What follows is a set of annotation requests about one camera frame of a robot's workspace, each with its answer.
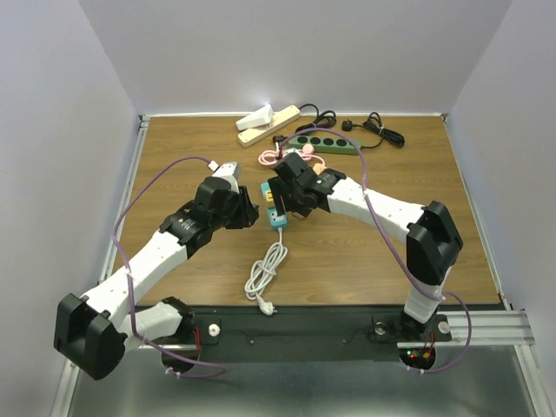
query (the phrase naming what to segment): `bolt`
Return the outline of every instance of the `bolt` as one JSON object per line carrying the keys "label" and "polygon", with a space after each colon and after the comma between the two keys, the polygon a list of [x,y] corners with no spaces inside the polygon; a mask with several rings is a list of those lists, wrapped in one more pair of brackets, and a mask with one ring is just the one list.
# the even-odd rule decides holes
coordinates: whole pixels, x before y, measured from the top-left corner
{"label": "bolt", "polygon": [[377,321],[377,323],[374,325],[374,332],[377,333],[377,335],[379,336],[383,336],[384,334],[386,334],[386,326],[384,326],[384,323]]}
{"label": "bolt", "polygon": [[220,334],[220,326],[218,326],[217,324],[211,324],[210,326],[208,326],[208,334],[210,334],[212,337],[216,337],[218,334]]}
{"label": "bolt", "polygon": [[441,321],[440,323],[438,323],[438,329],[442,334],[450,333],[450,325],[447,321]]}

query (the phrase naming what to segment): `white power strip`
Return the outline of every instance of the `white power strip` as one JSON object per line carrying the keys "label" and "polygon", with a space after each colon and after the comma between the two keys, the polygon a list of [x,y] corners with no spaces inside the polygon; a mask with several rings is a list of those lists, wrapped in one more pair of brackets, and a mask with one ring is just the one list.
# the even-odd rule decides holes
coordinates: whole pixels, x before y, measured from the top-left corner
{"label": "white power strip", "polygon": [[259,142],[263,137],[273,134],[276,130],[283,128],[295,119],[299,118],[300,110],[295,106],[288,106],[284,110],[274,113],[268,126],[243,130],[237,137],[242,146],[251,146]]}

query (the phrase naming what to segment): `wooden table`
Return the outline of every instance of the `wooden table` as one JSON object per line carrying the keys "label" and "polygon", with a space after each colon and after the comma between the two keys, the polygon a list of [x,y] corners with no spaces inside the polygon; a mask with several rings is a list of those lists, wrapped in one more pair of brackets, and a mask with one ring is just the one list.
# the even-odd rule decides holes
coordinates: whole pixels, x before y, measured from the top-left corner
{"label": "wooden table", "polygon": [[[178,157],[202,155],[218,162],[238,161],[240,184],[247,185],[251,200],[265,205],[261,182],[274,172],[259,165],[257,156],[270,149],[270,137],[243,148],[237,140],[238,117],[152,118],[133,186],[141,189],[162,167]],[[279,133],[309,122],[302,118]],[[362,122],[365,118],[352,118]],[[403,149],[384,142],[365,151],[368,187],[394,198],[423,204],[444,202],[463,237],[464,248],[453,268],[447,289],[471,303],[499,301],[460,173],[440,117],[385,117],[390,129],[407,140]],[[365,144],[376,135],[355,129],[350,136]],[[323,155],[328,166],[361,181],[357,156]],[[122,244],[133,255],[151,237],[166,215],[191,200],[210,172],[202,162],[183,162],[172,168],[131,210],[122,232]],[[173,295],[188,304],[252,304],[243,293],[254,261],[276,241],[264,210],[252,228],[219,230],[213,241],[189,261],[161,280],[141,301],[154,304]],[[291,217],[284,232],[288,257],[264,294],[276,305],[302,304],[403,304],[407,278],[387,251],[375,228],[340,215],[316,210],[304,220]],[[397,249],[405,249],[401,244]]]}

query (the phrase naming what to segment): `white cable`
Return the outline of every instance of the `white cable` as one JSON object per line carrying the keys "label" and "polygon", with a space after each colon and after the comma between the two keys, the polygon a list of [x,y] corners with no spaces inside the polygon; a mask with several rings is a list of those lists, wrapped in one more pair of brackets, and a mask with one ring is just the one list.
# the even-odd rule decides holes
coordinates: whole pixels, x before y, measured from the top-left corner
{"label": "white cable", "polygon": [[288,248],[282,244],[282,228],[278,228],[280,240],[273,243],[268,248],[267,254],[263,259],[256,261],[251,268],[251,276],[245,283],[245,296],[250,300],[256,300],[259,309],[266,315],[276,313],[276,309],[272,302],[266,302],[262,298],[267,285],[276,276],[276,268],[286,258]]}

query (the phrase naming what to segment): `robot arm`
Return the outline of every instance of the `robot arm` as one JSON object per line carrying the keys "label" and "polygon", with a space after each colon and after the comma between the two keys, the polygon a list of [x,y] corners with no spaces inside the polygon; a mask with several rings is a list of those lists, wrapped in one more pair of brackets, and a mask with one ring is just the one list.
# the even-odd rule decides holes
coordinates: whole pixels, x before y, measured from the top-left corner
{"label": "robot arm", "polygon": [[[237,162],[227,162],[205,178],[195,199],[166,217],[129,260],[135,302],[209,243],[219,228],[248,228],[255,223],[258,209],[249,200],[247,189],[238,186],[239,173]],[[128,272],[122,267],[81,297],[69,294],[58,305],[55,349],[96,380],[109,374],[126,351],[141,343],[131,332]],[[173,297],[136,315],[139,333],[151,340],[192,326],[192,320],[192,310]]]}
{"label": "robot arm", "polygon": [[[357,182],[333,169],[317,174],[297,154],[281,159],[273,170],[278,175],[268,180],[278,215],[293,212],[307,216],[313,209],[349,215],[374,225],[364,194]],[[463,247],[463,241],[446,206],[431,202],[401,202],[387,195],[367,190],[384,229],[407,246],[407,268],[420,282],[420,288],[440,299],[451,267]],[[431,300],[411,287],[404,307],[406,322],[415,331],[427,331],[439,300]]]}

